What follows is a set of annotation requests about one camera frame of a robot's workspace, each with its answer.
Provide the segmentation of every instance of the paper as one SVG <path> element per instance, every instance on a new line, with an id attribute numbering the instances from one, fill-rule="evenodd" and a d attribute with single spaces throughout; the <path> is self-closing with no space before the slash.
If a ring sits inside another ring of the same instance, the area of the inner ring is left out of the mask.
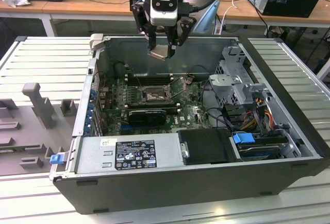
<path id="1" fill-rule="evenodd" d="M 11 7 L 16 8 L 16 6 L 23 6 L 31 4 L 29 0 L 2 0 Z"/>

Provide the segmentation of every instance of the sticker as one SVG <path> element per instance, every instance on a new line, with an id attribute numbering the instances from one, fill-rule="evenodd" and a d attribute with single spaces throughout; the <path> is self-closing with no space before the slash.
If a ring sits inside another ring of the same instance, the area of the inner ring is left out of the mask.
<path id="1" fill-rule="evenodd" d="M 11 149 L 4 149 L 4 150 L 0 150 L 0 153 L 13 153 L 14 150 Z"/>
<path id="2" fill-rule="evenodd" d="M 116 145 L 117 138 L 108 138 L 108 139 L 101 139 L 100 146 L 114 146 Z"/>
<path id="3" fill-rule="evenodd" d="M 157 167 L 154 140 L 115 143 L 115 169 L 129 170 Z"/>

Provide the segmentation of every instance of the motherboard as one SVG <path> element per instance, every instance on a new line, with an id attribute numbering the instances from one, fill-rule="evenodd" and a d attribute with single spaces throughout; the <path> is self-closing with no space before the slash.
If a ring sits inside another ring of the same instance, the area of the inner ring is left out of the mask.
<path id="1" fill-rule="evenodd" d="M 202 81 L 186 76 L 173 78 L 167 84 L 151 81 L 157 85 L 146 85 L 142 78 L 127 80 L 117 79 L 109 86 L 108 105 L 102 110 L 107 135 L 175 133 L 211 127 L 200 102 Z"/>

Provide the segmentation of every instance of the white table leg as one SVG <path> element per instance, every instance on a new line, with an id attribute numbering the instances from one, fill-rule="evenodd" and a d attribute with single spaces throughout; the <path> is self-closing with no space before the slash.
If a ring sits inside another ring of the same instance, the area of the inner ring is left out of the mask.
<path id="1" fill-rule="evenodd" d="M 330 72 L 330 59 L 328 59 L 327 63 L 320 69 L 320 71 L 316 74 L 316 76 L 322 81 L 329 72 Z"/>
<path id="2" fill-rule="evenodd" d="M 49 14 L 43 14 L 41 16 L 41 21 L 42 21 L 43 27 L 45 28 L 45 31 L 46 31 L 46 34 L 48 37 L 57 36 L 55 26 L 54 26 L 52 18 Z"/>

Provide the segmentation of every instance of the warning label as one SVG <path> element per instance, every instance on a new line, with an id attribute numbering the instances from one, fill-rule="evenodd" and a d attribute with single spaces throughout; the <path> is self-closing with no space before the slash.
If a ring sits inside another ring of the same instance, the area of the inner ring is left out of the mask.
<path id="1" fill-rule="evenodd" d="M 117 142 L 114 167 L 117 170 L 157 167 L 155 141 Z"/>

